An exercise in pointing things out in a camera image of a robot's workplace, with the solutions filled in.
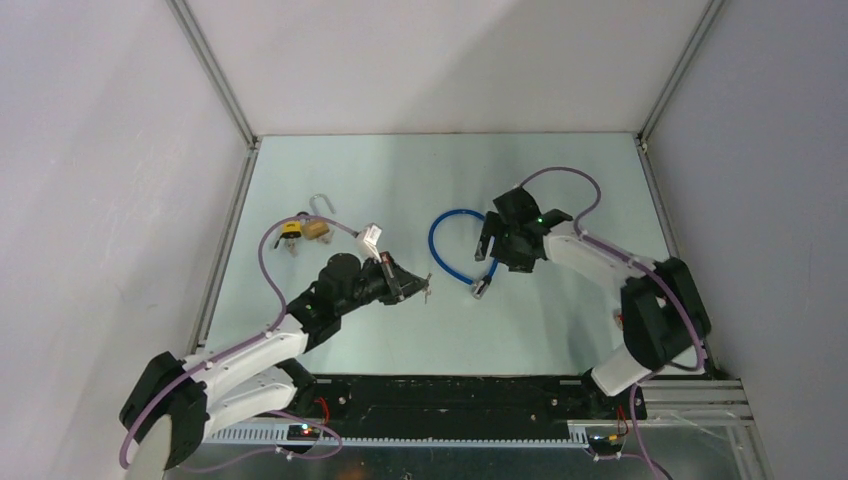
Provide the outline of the silver key bunch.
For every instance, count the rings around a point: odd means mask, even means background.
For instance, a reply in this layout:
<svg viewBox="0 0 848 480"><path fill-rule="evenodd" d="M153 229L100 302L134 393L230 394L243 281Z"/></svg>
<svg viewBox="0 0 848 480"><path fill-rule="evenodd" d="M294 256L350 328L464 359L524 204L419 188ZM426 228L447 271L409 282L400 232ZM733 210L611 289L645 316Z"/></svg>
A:
<svg viewBox="0 0 848 480"><path fill-rule="evenodd" d="M424 303L428 302L429 297L432 294L431 278L432 278L432 273L429 273L425 278L425 286L423 288Z"/></svg>

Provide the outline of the blue cable lock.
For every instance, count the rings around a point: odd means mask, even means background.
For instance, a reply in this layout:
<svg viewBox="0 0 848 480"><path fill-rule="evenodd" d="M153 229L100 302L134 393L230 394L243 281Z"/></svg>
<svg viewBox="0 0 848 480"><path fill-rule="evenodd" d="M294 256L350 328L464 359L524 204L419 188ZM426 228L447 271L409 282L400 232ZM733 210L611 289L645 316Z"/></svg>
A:
<svg viewBox="0 0 848 480"><path fill-rule="evenodd" d="M432 260L442 272L461 283L469 295L481 300L492 286L500 263L491 260L486 268L470 269L470 260L463 254L470 239L471 220L481 223L484 215L472 209L451 209L438 215L427 232L427 247Z"/></svg>

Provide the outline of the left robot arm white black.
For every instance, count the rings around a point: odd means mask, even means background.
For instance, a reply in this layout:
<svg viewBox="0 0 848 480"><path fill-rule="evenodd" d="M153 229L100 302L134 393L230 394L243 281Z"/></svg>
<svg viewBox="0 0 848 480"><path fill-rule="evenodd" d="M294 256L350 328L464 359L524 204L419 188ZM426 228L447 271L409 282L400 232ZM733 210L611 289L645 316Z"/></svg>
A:
<svg viewBox="0 0 848 480"><path fill-rule="evenodd" d="M168 449L155 464L166 471L209 436L242 420L284 409L292 416L308 414L316 390L297 357L338 333L343 316L373 302L397 305L428 288L428 278L407 271L388 252L366 260L335 254L265 330L183 359L168 351L156 355L119 413L127 431L120 466L131 469L130 445L143 445L158 423L166 425L169 436Z"/></svg>

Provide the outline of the brass padlock silver shackle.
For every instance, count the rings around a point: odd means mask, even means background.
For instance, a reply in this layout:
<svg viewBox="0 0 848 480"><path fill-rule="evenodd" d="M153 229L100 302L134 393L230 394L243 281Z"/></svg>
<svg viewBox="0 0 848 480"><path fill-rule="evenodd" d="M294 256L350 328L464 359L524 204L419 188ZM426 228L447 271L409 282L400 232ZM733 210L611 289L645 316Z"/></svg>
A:
<svg viewBox="0 0 848 480"><path fill-rule="evenodd" d="M326 204L331 214L336 213L335 206L326 194L316 193L309 199L309 206L313 216L319 216L320 211L317 201L321 199ZM302 226L303 237L308 241L316 241L322 244L329 245L332 243L334 231L330 225L320 219L309 219Z"/></svg>

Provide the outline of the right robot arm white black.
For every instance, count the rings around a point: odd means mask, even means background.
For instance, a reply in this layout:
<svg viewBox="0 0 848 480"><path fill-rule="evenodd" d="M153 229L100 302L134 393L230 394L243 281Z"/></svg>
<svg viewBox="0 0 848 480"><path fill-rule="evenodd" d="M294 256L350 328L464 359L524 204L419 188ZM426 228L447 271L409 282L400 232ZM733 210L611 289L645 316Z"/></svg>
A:
<svg viewBox="0 0 848 480"><path fill-rule="evenodd" d="M539 261L567 267L618 299L623 343L588 372L581 392L585 411L606 418L622 403L621 392L693 350L703 367L703 341L712 324L688 265L670 257L636 256L582 229L559 210L540 210L516 187L494 201L483 217L475 258L488 257L511 272L530 273Z"/></svg>

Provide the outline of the yellow padlock black shackle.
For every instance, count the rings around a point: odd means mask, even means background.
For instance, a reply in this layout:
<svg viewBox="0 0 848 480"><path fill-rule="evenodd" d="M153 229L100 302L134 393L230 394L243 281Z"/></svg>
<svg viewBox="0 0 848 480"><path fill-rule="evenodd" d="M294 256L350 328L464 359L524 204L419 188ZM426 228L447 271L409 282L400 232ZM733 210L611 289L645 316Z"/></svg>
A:
<svg viewBox="0 0 848 480"><path fill-rule="evenodd" d="M280 228L280 240L295 240L303 235L302 225L303 220L308 217L308 213L301 211L296 214L296 219L284 223Z"/></svg>

